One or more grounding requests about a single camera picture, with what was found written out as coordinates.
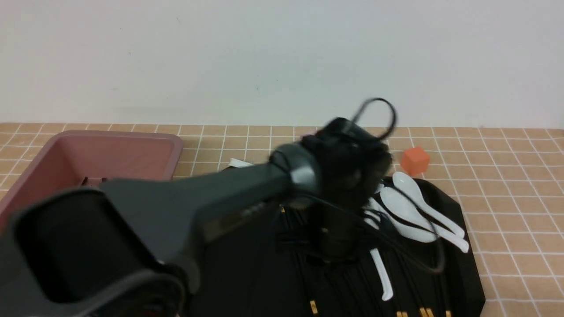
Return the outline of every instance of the beige tile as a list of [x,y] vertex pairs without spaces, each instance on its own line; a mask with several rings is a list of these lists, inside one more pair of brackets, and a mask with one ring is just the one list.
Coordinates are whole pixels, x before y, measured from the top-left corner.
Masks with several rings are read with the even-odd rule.
[[283,144],[293,143],[293,142],[294,142],[293,137],[272,137],[270,146],[272,149],[275,149]]
[[221,161],[228,163],[231,159],[245,160],[245,150],[243,149],[224,149],[221,154]]
[[432,138],[413,138],[413,146],[421,147],[426,151],[437,151],[439,148],[437,147],[437,143],[435,139]]
[[564,129],[548,129],[548,134],[552,138],[564,138]]
[[480,131],[477,127],[457,127],[456,132],[459,138],[480,138]]
[[110,131],[118,131],[118,132],[131,132],[133,129],[132,124],[113,124],[109,127]]
[[8,144],[8,142],[14,135],[15,135],[14,133],[0,133],[0,146],[4,144]]
[[523,275],[550,275],[550,270],[540,254],[514,254],[513,258]]
[[552,273],[555,275],[564,275],[564,254],[545,254],[544,258],[547,259]]
[[508,300],[529,300],[530,296],[521,278],[492,276],[497,292],[501,298]]
[[505,180],[526,180],[527,176],[520,166],[498,166],[497,169]]
[[200,144],[200,137],[199,136],[193,136],[193,137],[188,137],[188,136],[182,136],[180,137],[182,139],[182,144],[183,144],[183,148],[198,148],[198,144]]
[[390,138],[390,149],[394,151],[405,151],[412,147],[410,138]]
[[506,138],[526,139],[527,134],[523,129],[505,128],[502,129]]
[[485,139],[484,143],[486,147],[491,152],[496,151],[511,151],[509,144],[504,139]]
[[200,149],[196,155],[196,162],[219,162],[220,149]]
[[26,149],[25,147],[4,146],[0,149],[0,160],[19,160]]
[[490,211],[484,197],[460,197],[460,205],[467,213],[484,213]]
[[223,147],[223,137],[202,137],[202,140],[200,141],[201,149],[202,148],[221,149],[222,147]]
[[546,213],[543,203],[538,197],[514,197],[519,210],[524,213]]
[[534,300],[561,300],[562,293],[554,278],[525,278]]
[[[369,132],[372,135],[379,135],[381,132],[384,132],[383,128],[365,128],[365,129],[367,132]],[[316,132],[316,127],[314,126],[297,126],[294,128],[295,137],[301,137],[306,134],[315,134],[315,132]]]
[[43,124],[21,124],[18,133],[38,133]]
[[544,166],[524,166],[523,169],[530,180],[552,180],[550,170]]
[[463,152],[442,152],[444,162],[448,164],[469,164]]
[[562,317],[564,302],[537,302],[542,317]]
[[473,166],[473,169],[478,179],[501,179],[495,166]]
[[192,173],[193,163],[180,162],[174,170],[175,177],[189,177]]
[[224,125],[205,125],[204,135],[225,135],[225,129]]
[[440,152],[427,152],[430,157],[430,164],[444,164],[443,158]]
[[493,214],[466,214],[465,216],[473,231],[499,231]]
[[539,196],[562,196],[564,193],[557,182],[532,182]]
[[455,188],[450,180],[434,180],[433,185],[437,186],[448,196],[454,196],[456,194]]
[[8,144],[11,146],[29,146],[35,137],[35,134],[16,134]]
[[502,180],[480,180],[484,195],[486,196],[508,196],[509,191]]
[[31,163],[31,161],[19,161],[16,166],[14,167],[14,170],[12,171],[12,174],[21,174],[25,171],[26,168],[28,168],[29,164]]
[[218,171],[218,164],[215,163],[194,163],[194,171],[192,171],[192,176],[204,175],[215,173]]
[[27,151],[25,151],[24,156],[21,157],[22,160],[32,160],[35,158],[35,156],[37,155],[37,153],[39,153],[39,151],[41,151],[41,148],[39,147],[30,147],[27,149]]
[[248,149],[270,149],[270,137],[249,137]]
[[39,133],[61,133],[65,124],[44,124]]
[[201,135],[203,129],[201,125],[183,125],[180,127],[180,135]]
[[460,139],[465,151],[486,151],[486,145],[482,139]]
[[183,149],[180,154],[180,162],[194,162],[196,160],[196,149]]
[[546,129],[525,129],[525,133],[530,139],[549,139],[550,135]]
[[558,152],[560,149],[553,140],[531,140],[537,152]]
[[504,301],[503,307],[509,317],[534,317],[537,316],[535,305],[531,302]]
[[548,169],[556,180],[564,180],[564,166],[551,166]]
[[498,127],[482,127],[479,129],[483,138],[503,138],[503,133]]
[[527,225],[521,215],[495,214],[495,218],[503,232],[528,231]]
[[513,153],[491,152],[490,154],[496,165],[519,165]]
[[4,179],[4,183],[0,186],[2,190],[9,190],[12,185],[16,182],[16,180],[20,178],[20,175],[8,175]]
[[19,128],[20,124],[15,123],[0,123],[0,132],[14,133]]
[[510,254],[492,254],[485,253],[482,254],[484,262],[490,269],[490,274],[497,275],[517,275],[517,267],[513,262]]
[[492,284],[491,280],[489,277],[483,277],[482,279],[482,288],[484,290],[484,295],[486,296],[486,299],[494,299],[497,298],[495,290],[494,290],[494,285]]
[[178,135],[180,131],[179,125],[159,125],[157,127],[157,133],[167,133]]
[[493,165],[494,162],[488,152],[467,152],[468,160],[472,165]]
[[505,233],[505,241],[511,252],[538,252],[531,234]]
[[562,166],[564,165],[564,155],[560,153],[540,153],[546,166]]
[[441,151],[462,151],[462,145],[458,139],[437,138],[437,144]]
[[511,197],[488,197],[493,213],[516,213],[517,206]]
[[228,125],[226,135],[231,137],[241,137],[247,135],[249,126],[246,125]]
[[456,137],[456,130],[453,127],[434,127],[436,137]]
[[264,150],[248,150],[246,152],[245,161],[249,163],[263,163],[268,160],[270,151]]
[[250,126],[249,135],[270,136],[270,126]]
[[532,232],[558,232],[549,215],[523,215],[523,217]]
[[16,165],[16,162],[17,161],[0,160],[0,174],[9,174],[12,168],[14,168],[14,166]]
[[409,137],[409,129],[404,126],[397,127],[395,128],[394,133],[392,133],[392,137]]
[[507,140],[513,152],[534,152],[531,141],[528,139],[509,139]]
[[500,317],[503,316],[500,302],[486,302],[480,317]]
[[[92,125],[88,127],[88,130],[101,130],[101,129],[92,129]],[[157,129],[157,125],[146,125],[146,124],[139,124],[133,127],[133,132],[144,132],[144,133],[153,133]]]
[[69,131],[69,130],[84,131],[84,130],[86,130],[87,126],[88,126],[88,124],[67,124],[63,130],[64,131]]
[[429,165],[425,172],[425,177],[428,179],[449,179],[444,165]]
[[559,234],[533,234],[542,252],[564,253],[564,240]]
[[33,140],[32,145],[36,147],[44,146],[47,141],[49,141],[53,137],[52,134],[38,134],[36,138]]
[[544,165],[537,153],[515,153],[521,165]]
[[247,137],[225,137],[224,148],[245,149]]
[[454,180],[453,182],[459,195],[482,195],[482,190],[477,180]]
[[293,137],[294,127],[292,126],[273,126],[272,135],[275,137]]
[[513,196],[535,196],[535,189],[530,182],[506,182]]
[[476,241],[480,245],[481,251],[486,252],[507,252],[507,246],[501,234],[474,233]]
[[452,179],[474,179],[474,172],[469,165],[447,165]]
[[564,213],[564,197],[543,197],[543,203],[551,214]]
[[[108,131],[109,126],[110,124],[89,124],[86,130]],[[155,125],[152,126],[153,126],[153,130],[147,132],[155,132]]]
[[410,127],[412,138],[432,138],[433,130],[430,127]]

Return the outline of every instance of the tiled tabletop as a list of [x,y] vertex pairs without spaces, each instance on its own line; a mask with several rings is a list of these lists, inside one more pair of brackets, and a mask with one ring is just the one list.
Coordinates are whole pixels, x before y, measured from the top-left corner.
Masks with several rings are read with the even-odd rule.
[[[0,199],[50,137],[85,129],[179,135],[174,176],[187,177],[232,157],[264,161],[316,127],[0,124]],[[462,205],[487,298],[482,316],[564,316],[564,130],[401,127],[389,145],[395,170],[403,150],[425,149],[431,164],[419,177]]]

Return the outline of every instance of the pink plastic tray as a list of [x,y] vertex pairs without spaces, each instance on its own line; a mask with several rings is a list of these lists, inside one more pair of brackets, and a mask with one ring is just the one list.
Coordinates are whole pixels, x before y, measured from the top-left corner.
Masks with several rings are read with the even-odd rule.
[[7,216],[60,190],[110,178],[169,180],[182,140],[172,134],[65,131],[51,138],[0,201]]

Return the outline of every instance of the black tray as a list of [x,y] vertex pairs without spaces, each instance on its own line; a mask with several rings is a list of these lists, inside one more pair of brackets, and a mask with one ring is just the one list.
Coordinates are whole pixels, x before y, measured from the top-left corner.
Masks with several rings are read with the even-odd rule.
[[[429,205],[466,228],[455,200],[425,180],[416,179],[416,182]],[[274,214],[266,213],[208,247],[202,290],[192,299],[189,316],[312,316],[311,300],[315,300],[321,317],[394,317],[398,305],[408,316],[420,316],[409,283],[398,271],[391,251],[381,249],[382,257],[390,261],[385,264],[392,278],[394,298],[382,302],[380,278],[369,254],[354,266],[340,265],[329,270],[303,265],[300,269],[297,263],[303,263],[303,258],[300,260],[291,252],[276,252],[275,230],[283,231],[287,226],[280,219],[273,230],[270,224]],[[432,245],[408,241],[412,250],[422,256],[434,252]],[[452,315],[479,317],[485,296],[472,246],[464,254],[453,246],[443,245],[447,256],[443,281],[445,293],[450,294]],[[438,292],[435,294],[440,284],[438,279],[417,272],[416,268],[410,270],[416,277],[417,289],[425,296],[424,301],[431,302],[428,306],[434,305],[433,300],[439,296]],[[435,317],[445,316],[444,307],[432,309]]]

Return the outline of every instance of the white ceramic spoon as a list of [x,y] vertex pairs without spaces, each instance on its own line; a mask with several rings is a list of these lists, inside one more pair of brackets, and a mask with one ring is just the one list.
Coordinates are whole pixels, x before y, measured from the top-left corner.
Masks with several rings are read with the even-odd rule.
[[[406,237],[411,240],[419,241],[422,243],[431,243],[437,239],[437,237],[432,232],[402,224],[401,222],[397,221],[392,216],[390,216],[390,214],[388,214],[386,209],[380,206],[380,204],[376,200],[374,200],[374,198],[370,198],[369,200],[370,200],[370,207],[388,216],[388,219],[392,222],[394,227],[398,230],[399,234],[402,235],[403,237]],[[378,219],[378,216],[370,211],[365,211],[364,213]]]
[[425,200],[423,199],[423,194],[421,193],[421,189],[419,188],[415,180],[413,180],[413,178],[409,177],[409,175],[407,175],[406,173],[397,171],[394,173],[394,175],[392,175],[392,181],[397,188],[405,192],[407,196],[413,199],[419,205],[419,207],[421,207],[421,210],[424,213],[435,218],[450,231],[454,232],[454,234],[458,237],[464,238],[464,236],[466,235],[464,229],[455,224],[454,221],[448,219],[442,213],[433,209],[433,207],[429,206],[425,202]]
[[[429,222],[427,221],[427,219],[425,219],[417,211],[415,206],[413,206],[411,204],[411,202],[409,200],[407,200],[407,198],[403,197],[402,194],[394,191],[390,187],[385,187],[380,192],[380,197],[382,198],[382,202],[384,203],[384,205],[386,205],[388,210],[390,210],[390,212],[392,212],[393,214],[395,214],[399,218],[401,218],[401,219],[403,219],[407,222],[411,222],[411,223],[413,223],[413,224],[415,224],[419,227],[433,231],[433,229],[432,229],[431,225],[429,225]],[[441,238],[443,238],[443,239],[447,240],[448,242],[452,243],[457,248],[459,248],[462,252],[464,252],[464,253],[468,252],[470,245],[468,244],[468,242],[466,242],[466,240],[464,240],[463,238],[453,234],[452,232],[446,230],[445,228],[443,228],[441,226],[437,226],[437,225],[433,224],[433,227],[435,228],[437,234]]]
[[[379,216],[371,213],[376,220],[380,220]],[[378,225],[372,221],[372,219],[365,219],[364,220],[367,224],[371,225],[372,227],[378,229]],[[382,300],[389,301],[394,296],[394,289],[391,287],[390,277],[387,274],[386,267],[384,266],[384,261],[382,261],[382,256],[380,255],[380,251],[378,249],[370,250],[370,255],[372,256],[372,260],[374,261],[374,265],[376,265],[376,271],[378,272],[378,276],[380,277],[380,282],[382,283]]]

